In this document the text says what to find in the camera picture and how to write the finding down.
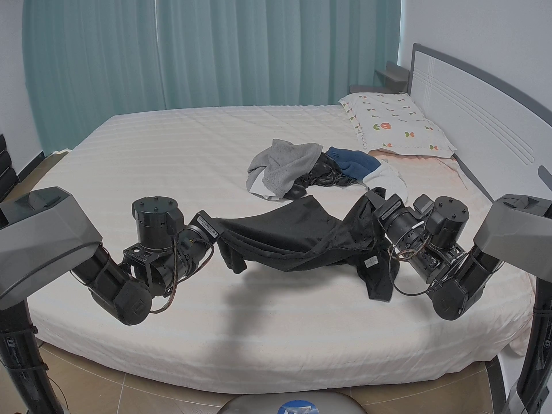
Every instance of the gray knit cloth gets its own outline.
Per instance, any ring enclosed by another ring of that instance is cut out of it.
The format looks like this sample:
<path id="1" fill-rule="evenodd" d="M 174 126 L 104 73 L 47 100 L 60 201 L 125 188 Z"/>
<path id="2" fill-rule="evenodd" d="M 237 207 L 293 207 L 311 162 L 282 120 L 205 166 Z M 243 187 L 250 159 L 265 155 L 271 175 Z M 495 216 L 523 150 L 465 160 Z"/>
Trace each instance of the gray knit cloth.
<path id="1" fill-rule="evenodd" d="M 247 169 L 247 191 L 264 169 L 263 184 L 283 198 L 297 178 L 312 170 L 321 152 L 322 146 L 314 142 L 294 145 L 289 141 L 272 140 L 272 147 L 255 156 Z"/>

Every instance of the floor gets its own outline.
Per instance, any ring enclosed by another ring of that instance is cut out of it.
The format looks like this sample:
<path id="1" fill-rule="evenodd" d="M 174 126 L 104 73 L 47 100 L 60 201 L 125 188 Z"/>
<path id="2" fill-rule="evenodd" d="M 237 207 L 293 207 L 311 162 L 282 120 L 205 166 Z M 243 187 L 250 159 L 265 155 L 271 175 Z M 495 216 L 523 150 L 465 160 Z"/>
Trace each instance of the floor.
<path id="1" fill-rule="evenodd" d="M 12 190 L 7 200 L 30 191 L 63 156 L 51 155 L 41 162 L 23 183 Z M 126 374 L 47 343 L 41 346 L 40 352 L 48 364 L 48 375 L 63 390 L 71 414 L 215 414 L 234 397 Z M 56 385 L 53 387 L 62 404 L 65 404 L 60 390 Z M 427 382 L 330 391 L 343 392 L 353 397 L 369 414 L 493 413 L 484 362 L 472 363 L 459 373 L 446 374 Z M 0 401 L 2 414 L 26 412 L 3 367 L 0 367 Z M 499 407 L 495 407 L 495 412 L 499 411 Z"/>

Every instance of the curtain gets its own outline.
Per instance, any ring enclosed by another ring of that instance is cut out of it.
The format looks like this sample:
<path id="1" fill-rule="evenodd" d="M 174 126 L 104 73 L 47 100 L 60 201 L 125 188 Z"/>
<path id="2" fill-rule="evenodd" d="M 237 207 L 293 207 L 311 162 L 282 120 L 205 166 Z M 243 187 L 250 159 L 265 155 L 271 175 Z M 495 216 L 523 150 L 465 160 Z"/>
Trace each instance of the curtain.
<path id="1" fill-rule="evenodd" d="M 25 0 L 22 34 L 45 155 L 113 115 L 165 108 L 155 0 Z"/>
<path id="2" fill-rule="evenodd" d="M 116 114 L 334 104 L 396 62 L 401 0 L 25 0 L 46 154 Z"/>

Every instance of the white wall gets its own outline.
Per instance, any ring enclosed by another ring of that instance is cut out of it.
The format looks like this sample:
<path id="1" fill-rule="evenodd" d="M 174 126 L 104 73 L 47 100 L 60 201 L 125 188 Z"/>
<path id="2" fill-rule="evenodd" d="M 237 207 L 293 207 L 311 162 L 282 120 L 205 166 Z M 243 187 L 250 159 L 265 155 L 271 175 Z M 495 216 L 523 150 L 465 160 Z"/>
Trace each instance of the white wall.
<path id="1" fill-rule="evenodd" d="M 0 0 L 0 133 L 17 174 L 41 151 L 25 87 L 23 0 Z"/>
<path id="2" fill-rule="evenodd" d="M 552 0 L 403 0 L 400 65 L 412 44 L 467 61 L 552 110 Z"/>

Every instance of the gray headboard trim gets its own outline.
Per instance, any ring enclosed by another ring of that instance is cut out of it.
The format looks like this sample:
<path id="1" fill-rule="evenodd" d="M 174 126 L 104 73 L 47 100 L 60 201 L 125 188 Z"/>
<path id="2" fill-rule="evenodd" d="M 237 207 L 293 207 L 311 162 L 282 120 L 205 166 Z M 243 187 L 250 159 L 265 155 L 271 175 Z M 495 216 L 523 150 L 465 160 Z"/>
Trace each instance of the gray headboard trim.
<path id="1" fill-rule="evenodd" d="M 484 81 L 485 83 L 497 88 L 499 91 L 505 93 L 510 98 L 516 100 L 522 106 L 525 106 L 527 109 L 529 109 L 536 116 L 540 117 L 543 121 L 545 121 L 546 123 L 548 123 L 549 126 L 552 127 L 552 111 L 544 107 L 534 98 L 528 96 L 526 93 L 520 91 L 519 89 L 515 88 L 504 80 L 491 75 L 483 69 L 479 69 L 479 67 L 475 67 L 469 63 L 466 63 L 465 61 L 451 57 L 450 55 L 447 55 L 443 52 L 439 52 L 429 47 L 422 46 L 419 43 L 414 43 L 414 45 L 412 45 L 412 61 L 410 64 L 408 86 L 409 95 L 412 88 L 412 76 L 414 75 L 414 57 L 416 56 L 416 51 L 420 51 L 426 55 L 429 55 L 430 57 L 435 57 L 436 59 L 448 63 L 451 66 L 454 66 L 464 72 L 467 72 L 474 77 Z"/>
<path id="2" fill-rule="evenodd" d="M 550 173 L 544 166 L 539 166 L 537 173 L 539 174 L 540 179 L 543 180 L 543 183 L 545 183 L 547 187 L 552 190 L 552 173 Z"/>
<path id="3" fill-rule="evenodd" d="M 462 160 L 459 159 L 458 155 L 454 154 L 454 158 L 458 162 L 458 165 L 465 173 L 465 175 L 470 179 L 471 182 L 475 184 L 475 187 L 481 190 L 481 193 L 483 193 L 483 195 L 485 195 L 489 199 L 489 201 L 494 202 L 495 200 L 492 198 L 491 195 L 489 195 L 489 192 L 487 192 L 487 189 L 483 187 L 483 185 L 479 182 L 479 180 L 475 177 L 475 175 L 471 172 L 471 170 L 467 168 L 466 164 L 464 164 Z"/>

